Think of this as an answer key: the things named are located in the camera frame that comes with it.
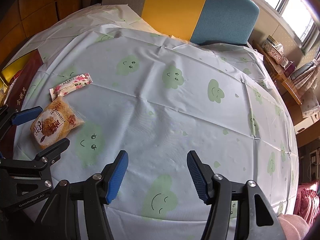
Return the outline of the pink sleeve forearm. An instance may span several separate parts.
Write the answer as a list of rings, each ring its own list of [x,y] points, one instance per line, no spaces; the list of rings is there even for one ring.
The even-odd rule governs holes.
[[[298,215],[280,214],[278,220],[288,240],[303,239],[308,231],[309,226],[306,221]]]

